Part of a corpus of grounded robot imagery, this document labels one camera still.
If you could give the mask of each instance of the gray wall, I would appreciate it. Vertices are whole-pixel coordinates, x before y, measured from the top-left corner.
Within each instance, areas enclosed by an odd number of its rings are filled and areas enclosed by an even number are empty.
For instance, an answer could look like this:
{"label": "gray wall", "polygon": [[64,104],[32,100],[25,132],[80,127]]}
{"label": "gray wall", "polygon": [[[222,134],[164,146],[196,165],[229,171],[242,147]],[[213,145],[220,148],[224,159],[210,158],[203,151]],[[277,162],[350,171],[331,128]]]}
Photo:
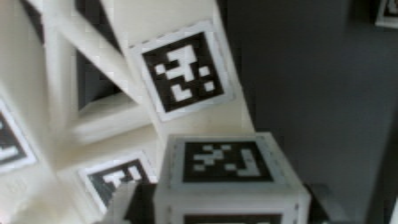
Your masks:
{"label": "gray wall", "polygon": [[379,2],[219,3],[256,129],[274,132],[304,181],[329,185],[348,215],[382,223],[373,189],[398,186],[386,179],[398,169],[380,166],[398,150],[398,30],[373,25]]}

